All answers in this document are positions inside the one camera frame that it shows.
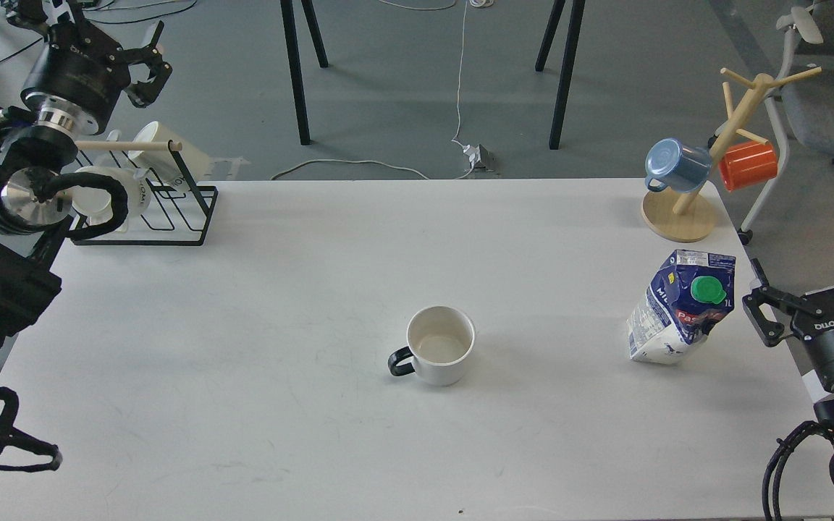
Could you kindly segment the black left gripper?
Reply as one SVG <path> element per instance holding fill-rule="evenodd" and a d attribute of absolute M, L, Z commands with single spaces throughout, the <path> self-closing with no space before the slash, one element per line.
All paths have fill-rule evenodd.
<path fill-rule="evenodd" d="M 86 135 L 105 132 L 127 85 L 133 106 L 146 108 L 172 75 L 159 46 L 162 20 L 146 30 L 142 46 L 119 50 L 120 43 L 103 40 L 77 1 L 2 1 L 1 7 L 10 25 L 32 30 L 47 42 L 21 88 L 21 101 L 32 110 L 49 98 L 73 103 L 83 112 Z M 148 68 L 148 79 L 130 83 L 126 65 L 140 64 Z"/>

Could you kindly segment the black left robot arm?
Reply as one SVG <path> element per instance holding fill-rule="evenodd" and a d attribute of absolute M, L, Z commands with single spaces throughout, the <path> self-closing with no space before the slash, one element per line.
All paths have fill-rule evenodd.
<path fill-rule="evenodd" d="M 42 51 L 20 92 L 0 106 L 0 349 L 37 322 L 59 294 L 51 271 L 65 240 L 120 228 L 129 205 L 120 183 L 67 171 L 78 139 L 105 132 L 120 98 L 151 105 L 172 73 L 153 19 L 125 48 L 76 1 L 4 1 L 7 22 L 39 34 Z"/>

